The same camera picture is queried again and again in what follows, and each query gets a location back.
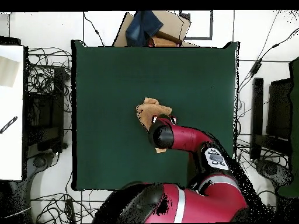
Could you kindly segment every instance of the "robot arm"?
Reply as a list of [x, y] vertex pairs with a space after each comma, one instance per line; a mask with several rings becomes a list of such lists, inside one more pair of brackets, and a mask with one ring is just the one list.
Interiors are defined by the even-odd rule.
[[122, 223], [249, 219], [248, 205], [232, 175], [232, 159], [211, 135], [194, 128], [180, 127], [176, 125], [175, 117], [160, 115], [153, 116], [148, 138], [156, 148], [190, 152], [197, 170], [196, 177], [188, 188], [164, 183], [137, 184], [120, 190], [102, 205], [94, 223], [102, 222], [101, 218], [107, 219], [107, 215], [114, 215], [113, 219], [109, 218], [111, 222]]

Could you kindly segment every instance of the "black frame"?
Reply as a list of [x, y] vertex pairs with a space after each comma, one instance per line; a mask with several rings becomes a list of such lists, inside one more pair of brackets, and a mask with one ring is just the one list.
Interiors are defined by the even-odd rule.
[[209, 37], [185, 37], [185, 40], [212, 40], [213, 38], [213, 20], [214, 20], [214, 12], [210, 11], [210, 36]]

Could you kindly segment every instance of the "tan cloth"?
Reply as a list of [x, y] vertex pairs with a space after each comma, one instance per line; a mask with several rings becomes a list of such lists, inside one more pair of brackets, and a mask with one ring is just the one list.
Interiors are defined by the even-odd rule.
[[164, 38], [152, 37], [149, 40], [149, 46], [153, 47], [176, 47], [178, 46], [175, 42], [170, 40], [165, 40]]
[[[136, 111], [140, 123], [148, 131], [152, 124], [152, 116], [158, 116], [161, 114], [170, 115], [172, 109], [170, 107], [160, 105], [158, 100], [146, 97], [143, 104], [136, 107]], [[162, 153], [165, 151], [166, 149], [156, 148], [157, 153]]]

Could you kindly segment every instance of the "towel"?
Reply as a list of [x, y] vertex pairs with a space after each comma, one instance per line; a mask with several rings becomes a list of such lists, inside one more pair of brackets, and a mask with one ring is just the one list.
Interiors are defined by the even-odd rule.
[[[136, 107], [137, 117], [140, 120], [142, 126], [148, 131], [152, 124], [153, 115], [166, 114], [170, 115], [172, 109], [159, 104], [159, 101], [152, 98], [145, 98], [142, 105]], [[166, 149], [156, 148], [157, 153], [165, 152]]]

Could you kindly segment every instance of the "cardboard box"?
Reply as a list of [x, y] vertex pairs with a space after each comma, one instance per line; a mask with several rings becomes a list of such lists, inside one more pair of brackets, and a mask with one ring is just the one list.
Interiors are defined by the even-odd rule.
[[[166, 39], [175, 42], [176, 44], [181, 44], [184, 47], [197, 47], [196, 45], [184, 42], [183, 39], [191, 25], [190, 21], [178, 17], [174, 13], [170, 13], [165, 10], [152, 10], [154, 15], [163, 23], [163, 26], [156, 34], [158, 38]], [[123, 22], [119, 28], [119, 32], [114, 40], [112, 46], [115, 47], [126, 47], [126, 30], [131, 24], [134, 16], [130, 13], [124, 15]]]

